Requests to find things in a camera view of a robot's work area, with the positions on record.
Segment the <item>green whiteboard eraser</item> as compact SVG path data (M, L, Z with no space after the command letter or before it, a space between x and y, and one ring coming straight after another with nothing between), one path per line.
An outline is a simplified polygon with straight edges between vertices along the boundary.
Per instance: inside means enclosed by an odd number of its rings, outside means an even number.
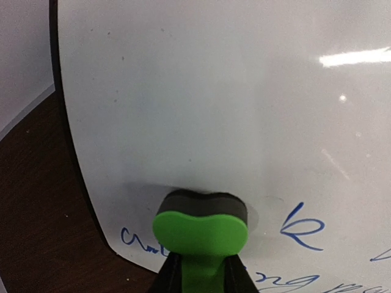
M178 189L163 199L153 234L182 255L183 292L226 292L225 259L247 242L247 208L229 193Z

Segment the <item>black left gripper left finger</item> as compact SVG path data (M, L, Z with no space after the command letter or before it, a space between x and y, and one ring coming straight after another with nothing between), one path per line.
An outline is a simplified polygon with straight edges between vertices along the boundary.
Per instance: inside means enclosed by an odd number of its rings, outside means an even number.
M151 285L151 293L182 292L182 255L170 252Z

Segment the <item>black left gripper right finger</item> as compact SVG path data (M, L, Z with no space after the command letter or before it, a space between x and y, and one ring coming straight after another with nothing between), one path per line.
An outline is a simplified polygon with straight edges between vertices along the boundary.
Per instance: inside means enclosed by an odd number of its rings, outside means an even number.
M258 293L238 255L225 259L225 291L228 293Z

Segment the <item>white whiteboard with writing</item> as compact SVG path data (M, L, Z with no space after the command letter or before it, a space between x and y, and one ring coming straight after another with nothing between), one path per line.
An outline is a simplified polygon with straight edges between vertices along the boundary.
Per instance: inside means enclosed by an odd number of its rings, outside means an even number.
M228 192L259 292L390 291L389 1L51 1L49 23L117 256L158 271L163 198Z

